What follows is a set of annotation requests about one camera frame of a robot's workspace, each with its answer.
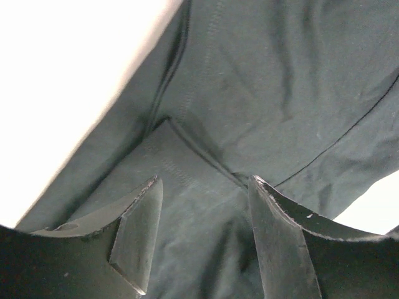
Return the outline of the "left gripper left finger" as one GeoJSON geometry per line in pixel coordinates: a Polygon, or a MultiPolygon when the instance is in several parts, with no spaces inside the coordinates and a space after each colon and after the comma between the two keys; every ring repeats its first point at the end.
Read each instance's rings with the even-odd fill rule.
{"type": "Polygon", "coordinates": [[[162,202],[163,183],[153,177],[54,230],[1,227],[1,297],[144,296],[162,202]]]}

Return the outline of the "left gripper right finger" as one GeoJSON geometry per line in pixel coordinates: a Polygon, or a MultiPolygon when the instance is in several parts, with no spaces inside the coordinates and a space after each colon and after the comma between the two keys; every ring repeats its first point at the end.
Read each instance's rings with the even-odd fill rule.
{"type": "Polygon", "coordinates": [[[398,233],[336,223],[258,176],[249,208],[266,298],[397,298],[398,233]]]}

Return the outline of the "black daisy print t-shirt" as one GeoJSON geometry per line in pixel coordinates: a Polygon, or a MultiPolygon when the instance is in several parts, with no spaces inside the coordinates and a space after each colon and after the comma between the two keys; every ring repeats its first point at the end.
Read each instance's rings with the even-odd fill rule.
{"type": "Polygon", "coordinates": [[[397,170],[397,1],[185,1],[17,228],[158,176],[148,298],[262,298],[251,176],[333,219],[397,170]]]}

